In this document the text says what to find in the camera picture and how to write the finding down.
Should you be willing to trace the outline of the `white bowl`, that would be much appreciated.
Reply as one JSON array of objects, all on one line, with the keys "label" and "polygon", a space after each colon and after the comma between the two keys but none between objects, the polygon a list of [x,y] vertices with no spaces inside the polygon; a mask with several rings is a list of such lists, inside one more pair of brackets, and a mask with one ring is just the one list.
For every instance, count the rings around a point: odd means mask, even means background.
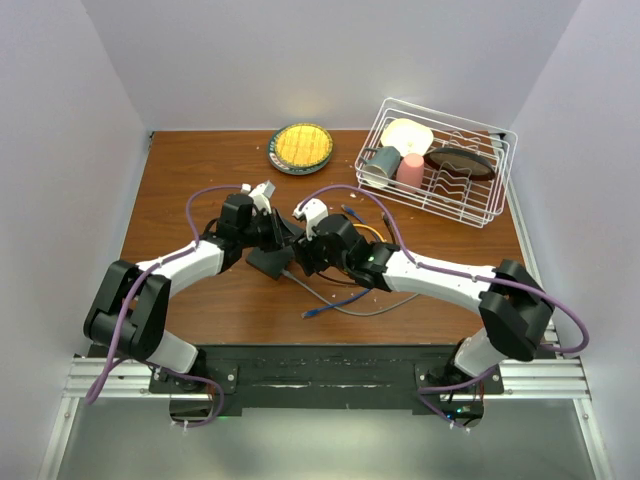
[{"label": "white bowl", "polygon": [[380,137],[382,146],[394,147],[402,157],[411,153],[423,156],[433,140],[434,134],[429,127],[406,118],[391,121]]}]

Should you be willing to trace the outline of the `aluminium frame rail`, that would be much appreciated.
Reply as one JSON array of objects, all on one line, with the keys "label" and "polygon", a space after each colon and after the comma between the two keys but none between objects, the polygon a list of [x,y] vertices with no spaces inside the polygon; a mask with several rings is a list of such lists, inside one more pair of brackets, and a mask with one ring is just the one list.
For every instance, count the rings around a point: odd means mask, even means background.
[{"label": "aluminium frame rail", "polygon": [[613,473],[577,359],[507,360],[505,394],[449,426],[410,410],[249,408],[182,426],[155,372],[126,362],[83,402],[104,360],[72,362],[40,470],[43,479],[609,479]]}]

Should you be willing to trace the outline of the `pink cup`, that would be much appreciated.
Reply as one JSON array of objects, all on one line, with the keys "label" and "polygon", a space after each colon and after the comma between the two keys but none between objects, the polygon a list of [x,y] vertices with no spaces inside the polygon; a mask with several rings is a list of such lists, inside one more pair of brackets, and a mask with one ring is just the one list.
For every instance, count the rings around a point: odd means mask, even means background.
[{"label": "pink cup", "polygon": [[418,193],[424,178],[424,158],[417,153],[403,157],[396,172],[397,187],[405,192]]}]

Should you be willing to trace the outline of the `brown plate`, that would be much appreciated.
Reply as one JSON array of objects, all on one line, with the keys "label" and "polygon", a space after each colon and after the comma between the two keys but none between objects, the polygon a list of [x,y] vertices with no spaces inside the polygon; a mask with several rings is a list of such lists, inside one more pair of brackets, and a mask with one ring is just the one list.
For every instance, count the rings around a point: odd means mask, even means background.
[{"label": "brown plate", "polygon": [[452,175],[461,174],[470,180],[489,181],[495,178],[495,170],[487,159],[461,148],[437,148],[427,153],[424,159],[433,169],[445,170]]}]

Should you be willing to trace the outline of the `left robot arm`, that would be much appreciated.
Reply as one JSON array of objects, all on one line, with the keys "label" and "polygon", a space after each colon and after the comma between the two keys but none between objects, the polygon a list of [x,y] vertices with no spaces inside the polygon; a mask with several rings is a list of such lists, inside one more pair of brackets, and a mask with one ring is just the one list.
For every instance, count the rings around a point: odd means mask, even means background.
[{"label": "left robot arm", "polygon": [[187,246],[138,264],[113,262],[85,319],[84,335],[115,356],[172,370],[177,386],[196,392],[206,383],[207,368],[197,361],[199,351],[194,345],[166,330],[170,299],[204,278],[225,272],[244,250],[278,252],[302,233],[265,201],[231,194],[220,215]]}]

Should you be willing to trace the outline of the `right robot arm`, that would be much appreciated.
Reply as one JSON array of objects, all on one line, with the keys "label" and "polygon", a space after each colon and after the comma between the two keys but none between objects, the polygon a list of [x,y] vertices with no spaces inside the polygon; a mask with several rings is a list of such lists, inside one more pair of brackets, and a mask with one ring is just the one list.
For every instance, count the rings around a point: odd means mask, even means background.
[{"label": "right robot arm", "polygon": [[436,298],[476,313],[480,330],[463,339],[445,369],[448,386],[469,392],[481,375],[510,359],[536,356],[554,307],[527,270],[505,260],[497,267],[461,265],[406,249],[400,240],[369,241],[343,214],[296,211],[305,231],[293,245],[307,275],[329,267],[367,290]]}]

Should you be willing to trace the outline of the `black network switch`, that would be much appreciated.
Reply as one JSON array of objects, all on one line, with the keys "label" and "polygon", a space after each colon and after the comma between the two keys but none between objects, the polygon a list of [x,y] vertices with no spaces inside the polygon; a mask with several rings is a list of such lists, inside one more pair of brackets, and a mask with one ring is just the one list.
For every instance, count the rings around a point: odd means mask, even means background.
[{"label": "black network switch", "polygon": [[254,248],[246,258],[246,263],[267,277],[278,280],[294,258],[291,247],[265,252]]}]

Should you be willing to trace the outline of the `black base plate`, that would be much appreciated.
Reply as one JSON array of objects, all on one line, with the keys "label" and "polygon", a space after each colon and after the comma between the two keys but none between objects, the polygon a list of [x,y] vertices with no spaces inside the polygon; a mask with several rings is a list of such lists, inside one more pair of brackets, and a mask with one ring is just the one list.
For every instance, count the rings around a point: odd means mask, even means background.
[{"label": "black base plate", "polygon": [[[227,416],[249,408],[410,410],[430,414],[435,408],[454,420],[476,420],[480,401],[508,392],[507,367],[467,385],[453,370],[451,345],[204,345],[193,371],[185,377],[161,372],[149,382],[153,394],[172,394],[177,418],[202,417],[203,403],[186,396],[217,382]],[[436,388],[462,384],[457,391]]]}]

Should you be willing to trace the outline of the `grey mug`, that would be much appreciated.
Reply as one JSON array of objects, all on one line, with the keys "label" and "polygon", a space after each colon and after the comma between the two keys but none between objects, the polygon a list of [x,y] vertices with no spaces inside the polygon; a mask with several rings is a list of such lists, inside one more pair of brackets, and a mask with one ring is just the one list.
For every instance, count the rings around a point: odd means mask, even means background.
[{"label": "grey mug", "polygon": [[394,146],[366,148],[371,156],[363,161],[362,179],[374,188],[385,188],[398,169],[402,156]]}]

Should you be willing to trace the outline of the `yellow and green plate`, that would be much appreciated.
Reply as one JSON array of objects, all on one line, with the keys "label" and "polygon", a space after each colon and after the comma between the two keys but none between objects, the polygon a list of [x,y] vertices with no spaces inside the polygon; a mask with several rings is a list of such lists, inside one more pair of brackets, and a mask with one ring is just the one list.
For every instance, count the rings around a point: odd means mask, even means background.
[{"label": "yellow and green plate", "polygon": [[267,146],[267,158],[282,173],[305,176],[323,169],[333,148],[333,138],[326,129],[312,123],[296,123],[273,134]]}]

